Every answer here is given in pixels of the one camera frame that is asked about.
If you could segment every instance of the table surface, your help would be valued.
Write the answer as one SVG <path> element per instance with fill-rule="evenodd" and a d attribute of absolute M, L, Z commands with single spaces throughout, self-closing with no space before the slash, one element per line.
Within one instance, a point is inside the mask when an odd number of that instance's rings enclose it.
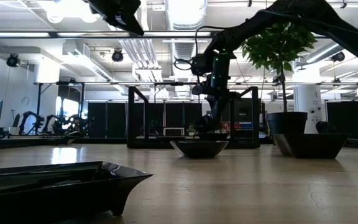
<path fill-rule="evenodd" d="M 267 145 L 202 160 L 114 144 L 0 150 L 0 167 L 86 161 L 154 176 L 131 192 L 122 217 L 105 212 L 63 223 L 358 223 L 358 149 L 343 149 L 336 160 L 283 157 Z"/>

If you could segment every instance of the potted plant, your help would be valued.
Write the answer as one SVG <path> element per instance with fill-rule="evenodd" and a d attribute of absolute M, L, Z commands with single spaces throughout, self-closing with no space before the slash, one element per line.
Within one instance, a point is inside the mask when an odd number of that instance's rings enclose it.
<path fill-rule="evenodd" d="M 194 134 L 196 133 L 196 128 L 195 128 L 194 124 L 191 124 L 189 126 L 189 128 L 187 129 L 187 132 L 189 133 L 189 136 L 194 136 Z"/>
<path fill-rule="evenodd" d="M 248 59 L 256 69 L 264 67 L 277 71 L 277 80 L 282 84 L 283 112 L 267 115 L 272 134 L 304 133 L 307 113 L 288 112 L 285 93 L 284 70 L 292 72 L 290 62 L 299 58 L 306 48 L 313 49 L 317 42 L 314 35 L 303 26 L 291 22 L 279 22 L 266 28 L 242 43 L 242 56 Z"/>

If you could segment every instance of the green leaves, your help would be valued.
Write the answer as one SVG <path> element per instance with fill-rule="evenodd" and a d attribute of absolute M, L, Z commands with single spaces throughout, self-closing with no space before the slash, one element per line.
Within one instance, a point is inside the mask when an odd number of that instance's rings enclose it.
<path fill-rule="evenodd" d="M 315 42 L 314 35 L 303 26 L 279 22 L 243 41 L 242 56 L 248 55 L 256 69 L 280 70 L 283 66 L 284 70 L 292 71 L 290 62 L 300 57 L 298 54 L 306 48 L 313 49 Z"/>

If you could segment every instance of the black bowl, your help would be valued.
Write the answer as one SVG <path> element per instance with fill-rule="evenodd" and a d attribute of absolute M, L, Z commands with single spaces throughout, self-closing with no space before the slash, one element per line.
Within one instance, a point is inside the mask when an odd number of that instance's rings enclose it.
<path fill-rule="evenodd" d="M 348 134 L 273 134 L 283 156 L 299 159 L 335 159 Z"/>
<path fill-rule="evenodd" d="M 229 133 L 203 133 L 198 136 L 205 141 L 226 141 Z"/>
<path fill-rule="evenodd" d="M 191 159 L 214 158 L 229 142 L 227 141 L 171 141 L 180 154 Z"/>

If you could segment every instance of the pillar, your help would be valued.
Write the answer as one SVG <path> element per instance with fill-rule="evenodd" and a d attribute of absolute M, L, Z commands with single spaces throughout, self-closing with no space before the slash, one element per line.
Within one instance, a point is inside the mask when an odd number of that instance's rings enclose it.
<path fill-rule="evenodd" d="M 294 82 L 318 83 L 321 81 L 319 68 L 315 65 L 295 69 Z M 316 123 L 323 119 L 321 112 L 321 91 L 319 85 L 298 85 L 294 87 L 295 111 L 308 113 L 305 133 L 316 134 Z"/>

